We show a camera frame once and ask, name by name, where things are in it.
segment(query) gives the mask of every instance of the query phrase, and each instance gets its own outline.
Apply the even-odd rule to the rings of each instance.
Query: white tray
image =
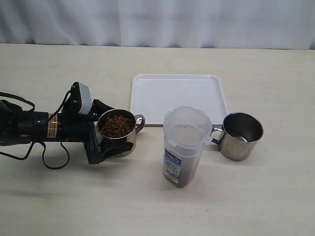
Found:
[[[221,82],[214,75],[140,74],[133,78],[130,111],[144,115],[146,125],[163,125],[164,115],[179,106],[202,110],[212,124],[222,124],[228,114]]]

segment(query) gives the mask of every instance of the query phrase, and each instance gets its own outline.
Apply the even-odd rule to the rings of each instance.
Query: cup handle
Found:
[[[214,131],[220,131],[220,132],[223,132],[224,129],[223,129],[223,125],[222,124],[213,124],[212,125],[212,132]],[[215,143],[215,144],[219,144],[219,141],[217,139],[212,139],[211,142]]]
[[[140,132],[141,129],[143,129],[146,119],[143,115],[135,115],[134,118],[136,119],[136,134]]]

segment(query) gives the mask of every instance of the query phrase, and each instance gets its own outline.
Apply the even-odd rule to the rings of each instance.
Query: dog kibble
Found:
[[[114,115],[107,117],[105,124],[101,127],[100,132],[109,138],[120,138],[130,133],[134,128],[132,119],[124,116]]]

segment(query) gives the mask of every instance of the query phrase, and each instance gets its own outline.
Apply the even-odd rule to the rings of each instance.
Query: blue label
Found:
[[[174,183],[178,183],[179,173],[181,170],[182,161],[173,156],[165,149],[164,153],[164,174],[170,178]]]

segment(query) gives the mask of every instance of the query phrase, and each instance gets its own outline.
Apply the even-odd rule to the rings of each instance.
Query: cup rim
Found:
[[[254,119],[254,120],[257,122],[257,124],[261,127],[261,135],[260,135],[260,137],[259,137],[258,139],[254,140],[254,141],[251,141],[251,142],[244,142],[244,141],[235,139],[233,136],[231,136],[231,135],[229,134],[229,132],[227,132],[227,130],[225,129],[225,126],[224,126],[224,123],[225,123],[226,119],[227,119],[229,116],[237,115],[237,114],[243,114],[243,115],[249,116],[249,117],[251,117],[252,119]],[[257,142],[262,138],[262,136],[264,135],[264,128],[263,128],[262,124],[260,123],[260,121],[257,120],[257,119],[256,119],[255,117],[253,117],[252,115],[247,114],[247,113],[244,113],[244,112],[233,112],[233,113],[228,114],[228,115],[224,118],[222,126],[223,126],[223,129],[224,129],[225,133],[227,133],[227,134],[229,135],[229,137],[231,137],[232,139],[234,139],[234,140],[236,140],[236,141],[238,141],[238,142],[244,143],[244,144],[257,143]]]
[[[99,125],[98,125],[100,119],[101,119],[103,116],[106,116],[108,113],[113,112],[113,111],[124,111],[124,112],[130,113],[131,116],[132,116],[132,119],[133,119],[133,121],[134,121],[133,129],[132,129],[129,133],[127,133],[126,135],[124,135],[124,136],[122,136],[122,137],[119,137],[119,138],[110,138],[110,137],[108,137],[108,136],[103,135],[103,134],[101,133],[101,131],[100,131],[100,129],[99,129]],[[122,138],[127,137],[129,134],[131,134],[131,133],[133,132],[133,130],[135,129],[135,126],[136,126],[136,124],[135,124],[136,122],[135,122],[135,121],[136,121],[136,119],[135,119],[135,117],[134,117],[134,114],[131,113],[130,111],[127,111],[127,110],[125,110],[125,109],[120,109],[120,108],[114,108],[114,109],[111,109],[111,110],[108,110],[108,111],[104,112],[104,113],[98,118],[98,120],[97,120],[97,122],[96,122],[96,128],[97,128],[97,131],[99,132],[99,134],[100,134],[102,137],[107,138],[107,139],[110,139],[110,140],[119,140],[119,139],[122,139]]]

